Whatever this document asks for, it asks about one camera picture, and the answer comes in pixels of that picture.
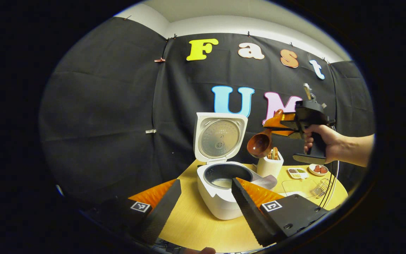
yellow table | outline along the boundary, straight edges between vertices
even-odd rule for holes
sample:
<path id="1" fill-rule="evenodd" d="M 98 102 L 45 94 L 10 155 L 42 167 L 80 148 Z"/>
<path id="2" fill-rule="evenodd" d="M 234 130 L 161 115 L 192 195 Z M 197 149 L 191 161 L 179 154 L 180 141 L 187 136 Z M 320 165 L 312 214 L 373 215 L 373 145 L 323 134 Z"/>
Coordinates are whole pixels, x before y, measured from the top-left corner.
<path id="1" fill-rule="evenodd" d="M 159 238 L 190 249 L 201 250 L 205 247 L 212 247 L 218 253 L 261 249 L 262 246 L 256 241 L 243 216 L 232 220 L 220 220 L 209 211 L 197 187 L 197 165 L 204 164 L 201 161 L 195 160 L 178 177 L 181 181 L 182 194 Z M 245 164 L 245 166 L 256 172 L 254 165 Z M 277 186 L 273 191 L 284 193 L 285 190 L 297 187 L 299 181 L 303 181 L 294 180 L 289 176 L 287 169 L 291 167 L 300 167 L 307 171 L 308 165 L 282 166 L 280 174 L 277 177 Z M 319 183 L 322 178 L 330 178 L 330 172 L 322 177 L 311 173 L 308 173 L 308 175 L 309 178 L 304 180 L 306 183 L 310 183 L 308 180 L 314 180 L 315 183 Z M 338 181 L 332 199 L 326 204 L 325 209 L 333 209 L 346 198 L 347 191 Z M 308 199 L 318 205 L 322 200 L 322 198 L 316 199 L 316 196 L 309 197 Z"/>

person's hand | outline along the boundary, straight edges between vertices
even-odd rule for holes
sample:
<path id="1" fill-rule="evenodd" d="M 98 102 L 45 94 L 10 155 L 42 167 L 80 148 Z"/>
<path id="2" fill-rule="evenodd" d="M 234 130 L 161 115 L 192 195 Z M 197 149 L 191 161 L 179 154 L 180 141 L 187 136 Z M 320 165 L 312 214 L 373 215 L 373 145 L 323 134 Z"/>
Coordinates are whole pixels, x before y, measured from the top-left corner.
<path id="1" fill-rule="evenodd" d="M 201 251 L 195 249 L 185 249 L 183 254 L 216 254 L 216 250 L 211 247 L 206 247 Z"/>
<path id="2" fill-rule="evenodd" d="M 326 163 L 336 161 L 339 159 L 340 153 L 343 150 L 344 136 L 332 130 L 326 125 L 311 125 L 308 128 L 304 129 L 305 132 L 305 144 L 303 149 L 305 153 L 308 152 L 308 149 L 313 146 L 314 138 L 311 137 L 312 132 L 318 133 L 322 140 L 324 140 L 327 147 L 325 148 Z"/>

